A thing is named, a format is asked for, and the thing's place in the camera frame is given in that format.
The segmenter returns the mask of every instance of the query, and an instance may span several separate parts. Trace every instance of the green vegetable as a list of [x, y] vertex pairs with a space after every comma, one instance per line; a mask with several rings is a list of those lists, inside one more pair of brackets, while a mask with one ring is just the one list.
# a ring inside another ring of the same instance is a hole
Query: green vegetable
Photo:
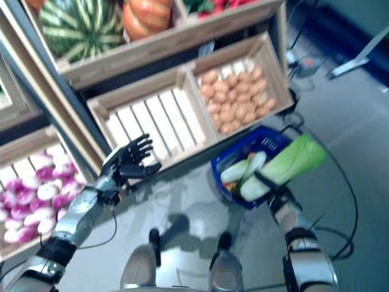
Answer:
[[40, 10], [46, 41], [70, 62], [93, 57], [123, 42], [123, 25], [106, 0], [47, 0]]
[[192, 12], [212, 12], [215, 4], [209, 0], [184, 0], [188, 13]]
[[[325, 158], [325, 150], [307, 134], [303, 134], [265, 165], [260, 173], [274, 183], [282, 185], [295, 176], [318, 167]], [[251, 202], [269, 190], [268, 186], [252, 175], [239, 191], [246, 201]]]
[[248, 160], [242, 160], [231, 165], [229, 168], [227, 168], [225, 171], [221, 173], [220, 179], [222, 183], [228, 184], [233, 181], [240, 180], [244, 172], [246, 171], [247, 166], [249, 166]]
[[243, 174], [242, 180], [240, 183], [243, 183], [245, 180], [247, 180], [254, 171], [260, 171], [265, 164], [266, 161], [266, 153], [264, 151], [258, 152], [253, 159], [251, 159], [250, 164], [248, 168], [246, 168], [246, 171]]

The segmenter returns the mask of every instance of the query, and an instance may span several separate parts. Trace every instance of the robot leg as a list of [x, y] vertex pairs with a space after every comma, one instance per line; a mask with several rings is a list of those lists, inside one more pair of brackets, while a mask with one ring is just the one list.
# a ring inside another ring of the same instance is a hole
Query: robot leg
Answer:
[[160, 266], [160, 241], [156, 229], [150, 231], [149, 241], [131, 254], [120, 280], [120, 289], [156, 286], [156, 270]]
[[218, 252], [211, 264], [209, 292], [243, 291], [242, 266], [240, 261], [228, 251], [230, 244], [225, 246], [223, 243], [226, 236], [230, 235], [222, 234]]

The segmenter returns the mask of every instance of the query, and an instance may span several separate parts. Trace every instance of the robotic arm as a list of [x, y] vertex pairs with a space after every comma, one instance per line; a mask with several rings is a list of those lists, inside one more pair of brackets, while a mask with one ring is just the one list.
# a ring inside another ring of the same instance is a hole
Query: robotic arm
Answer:
[[97, 217], [106, 206], [119, 203], [120, 189], [127, 180], [146, 178], [161, 168], [159, 162], [146, 167], [142, 164], [142, 159], [153, 149], [151, 143], [146, 134], [125, 147], [117, 148], [107, 157], [99, 179], [81, 191], [48, 241], [24, 264], [4, 291], [56, 291], [55, 285], [61, 280], [77, 248], [92, 232]]
[[283, 188], [267, 202], [274, 220], [285, 233], [287, 256], [283, 258], [283, 264], [287, 290], [338, 291], [332, 263], [320, 247], [312, 225], [304, 219], [302, 209], [290, 190]]

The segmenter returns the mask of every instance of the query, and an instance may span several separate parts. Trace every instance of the pumpkin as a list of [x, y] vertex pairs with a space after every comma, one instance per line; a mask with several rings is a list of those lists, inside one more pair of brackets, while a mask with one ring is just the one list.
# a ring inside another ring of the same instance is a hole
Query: pumpkin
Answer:
[[127, 0], [123, 25], [131, 41], [149, 37], [168, 28], [173, 0]]
[[47, 0], [39, 13], [47, 44], [69, 62], [123, 43], [123, 25], [106, 0]]
[[45, 0], [26, 0], [29, 6], [35, 9], [36, 12], [42, 8]]

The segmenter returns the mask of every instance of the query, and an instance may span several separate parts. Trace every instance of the watermelon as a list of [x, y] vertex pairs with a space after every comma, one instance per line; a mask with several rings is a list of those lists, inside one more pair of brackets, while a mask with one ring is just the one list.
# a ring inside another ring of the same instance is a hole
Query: watermelon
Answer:
[[123, 43], [122, 22], [107, 0], [47, 0], [39, 19], [52, 52], [71, 63]]

